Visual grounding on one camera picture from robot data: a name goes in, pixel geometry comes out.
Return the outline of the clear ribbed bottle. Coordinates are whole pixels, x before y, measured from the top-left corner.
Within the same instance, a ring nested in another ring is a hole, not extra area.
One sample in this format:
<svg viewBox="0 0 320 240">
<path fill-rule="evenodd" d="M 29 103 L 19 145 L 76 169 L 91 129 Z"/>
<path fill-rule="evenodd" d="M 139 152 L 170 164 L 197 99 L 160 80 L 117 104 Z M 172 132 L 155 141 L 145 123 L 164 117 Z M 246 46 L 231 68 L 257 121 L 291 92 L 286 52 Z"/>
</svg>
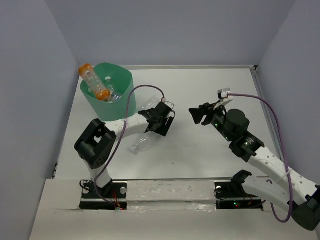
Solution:
<svg viewBox="0 0 320 240">
<path fill-rule="evenodd" d="M 151 108 L 155 108 L 159 102 L 161 102 L 161 99 L 158 96 L 154 95 L 151 98 L 149 98 L 148 100 L 146 100 L 142 104 L 142 106 L 139 108 L 139 110 L 143 111 L 143 110 L 149 110 Z"/>
<path fill-rule="evenodd" d="M 132 147 L 130 148 L 130 151 L 133 154 L 138 154 L 140 152 L 148 150 L 154 142 L 154 138 L 149 133 L 141 134 L 134 142 Z"/>
</svg>

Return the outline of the white blue label bottle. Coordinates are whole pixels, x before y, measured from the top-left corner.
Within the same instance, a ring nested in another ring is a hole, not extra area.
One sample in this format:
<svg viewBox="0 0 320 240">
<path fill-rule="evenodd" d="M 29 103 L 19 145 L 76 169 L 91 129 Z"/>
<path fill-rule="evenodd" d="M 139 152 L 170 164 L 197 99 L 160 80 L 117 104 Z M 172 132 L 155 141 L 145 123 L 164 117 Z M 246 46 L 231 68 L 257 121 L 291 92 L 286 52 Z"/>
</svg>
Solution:
<svg viewBox="0 0 320 240">
<path fill-rule="evenodd" d="M 120 94 L 117 91 L 110 91 L 110 96 L 107 99 L 108 103 L 113 103 L 118 101 L 122 97 L 122 94 Z"/>
</svg>

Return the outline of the orange label bottle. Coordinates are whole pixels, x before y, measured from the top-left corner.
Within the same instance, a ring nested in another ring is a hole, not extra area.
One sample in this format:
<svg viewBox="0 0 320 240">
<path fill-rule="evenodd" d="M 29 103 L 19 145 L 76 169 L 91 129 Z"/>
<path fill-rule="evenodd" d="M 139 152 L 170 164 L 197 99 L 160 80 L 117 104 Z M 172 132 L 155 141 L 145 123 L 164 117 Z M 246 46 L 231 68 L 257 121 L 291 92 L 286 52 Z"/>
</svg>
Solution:
<svg viewBox="0 0 320 240">
<path fill-rule="evenodd" d="M 80 66 L 77 71 L 97 100 L 104 102 L 109 100 L 111 96 L 109 89 L 103 84 L 90 64 L 86 63 Z"/>
</svg>

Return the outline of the clear unlabeled bottle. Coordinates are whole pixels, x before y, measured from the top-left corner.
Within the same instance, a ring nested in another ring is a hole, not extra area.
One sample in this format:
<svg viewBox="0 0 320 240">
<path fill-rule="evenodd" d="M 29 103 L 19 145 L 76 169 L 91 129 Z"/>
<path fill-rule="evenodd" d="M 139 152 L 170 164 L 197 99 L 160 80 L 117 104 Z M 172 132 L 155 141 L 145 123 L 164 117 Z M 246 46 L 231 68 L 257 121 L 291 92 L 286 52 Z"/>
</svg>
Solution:
<svg viewBox="0 0 320 240">
<path fill-rule="evenodd" d="M 110 76 L 107 76 L 107 77 L 105 77 L 105 85 L 106 85 L 106 87 L 110 90 L 110 91 L 112 91 L 112 92 L 115 92 L 116 91 L 116 88 L 115 88 L 115 85 L 114 85 L 114 83 L 113 83 L 113 79 L 110 77 Z"/>
</svg>

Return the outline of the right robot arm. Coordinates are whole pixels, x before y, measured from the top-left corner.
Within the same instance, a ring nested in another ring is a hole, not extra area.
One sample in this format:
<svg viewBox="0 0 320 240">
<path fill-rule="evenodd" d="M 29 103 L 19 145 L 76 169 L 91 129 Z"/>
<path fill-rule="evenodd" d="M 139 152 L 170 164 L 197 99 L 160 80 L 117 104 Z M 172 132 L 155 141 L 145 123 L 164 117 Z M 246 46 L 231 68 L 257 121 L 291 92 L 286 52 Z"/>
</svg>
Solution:
<svg viewBox="0 0 320 240">
<path fill-rule="evenodd" d="M 320 186 L 286 167 L 265 144 L 248 131 L 250 121 L 239 109 L 226 110 L 219 103 L 190 108 L 195 124 L 212 125 L 228 142 L 231 152 L 268 176 L 258 180 L 248 171 L 230 183 L 235 196 L 259 196 L 284 211 L 302 228 L 314 231 L 320 223 Z"/>
</svg>

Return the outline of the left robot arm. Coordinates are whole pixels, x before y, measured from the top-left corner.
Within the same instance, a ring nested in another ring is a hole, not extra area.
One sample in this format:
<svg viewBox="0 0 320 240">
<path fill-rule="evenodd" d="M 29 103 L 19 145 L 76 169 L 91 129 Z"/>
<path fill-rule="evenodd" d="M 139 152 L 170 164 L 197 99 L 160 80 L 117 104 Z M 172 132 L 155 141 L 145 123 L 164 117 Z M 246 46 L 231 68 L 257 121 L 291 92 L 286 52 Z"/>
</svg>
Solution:
<svg viewBox="0 0 320 240">
<path fill-rule="evenodd" d="M 174 106 L 161 101 L 155 108 L 141 110 L 126 119 L 102 122 L 97 118 L 90 122 L 74 149 L 89 170 L 97 196 L 106 199 L 112 191 L 113 180 L 107 170 L 108 162 L 115 156 L 112 150 L 117 150 L 124 138 L 136 134 L 153 132 L 165 137 L 174 120 L 170 116 Z"/>
</svg>

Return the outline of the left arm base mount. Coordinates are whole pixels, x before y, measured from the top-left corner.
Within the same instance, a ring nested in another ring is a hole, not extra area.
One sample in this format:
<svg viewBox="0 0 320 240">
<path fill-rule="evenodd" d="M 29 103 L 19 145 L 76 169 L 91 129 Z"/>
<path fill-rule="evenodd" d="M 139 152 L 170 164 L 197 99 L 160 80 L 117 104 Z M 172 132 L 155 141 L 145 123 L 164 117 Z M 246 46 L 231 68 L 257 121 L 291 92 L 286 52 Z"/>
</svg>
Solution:
<svg viewBox="0 0 320 240">
<path fill-rule="evenodd" d="M 91 180 L 80 180 L 81 197 L 79 208 L 81 210 L 108 210 L 124 211 L 127 209 L 127 181 L 113 180 L 105 188 L 96 188 Z"/>
</svg>

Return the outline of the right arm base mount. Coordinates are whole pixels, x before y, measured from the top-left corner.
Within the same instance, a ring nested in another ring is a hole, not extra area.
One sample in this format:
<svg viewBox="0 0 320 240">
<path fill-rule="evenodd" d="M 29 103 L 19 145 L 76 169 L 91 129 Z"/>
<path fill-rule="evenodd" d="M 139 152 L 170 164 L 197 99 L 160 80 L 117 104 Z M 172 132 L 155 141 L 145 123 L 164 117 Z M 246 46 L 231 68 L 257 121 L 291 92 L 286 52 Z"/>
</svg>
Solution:
<svg viewBox="0 0 320 240">
<path fill-rule="evenodd" d="M 231 180 L 218 181 L 214 183 L 214 197 L 216 199 L 217 210 L 263 210 L 263 204 L 259 197 L 248 194 L 243 188 L 243 184 L 252 173 L 241 170 L 236 173 Z"/>
</svg>

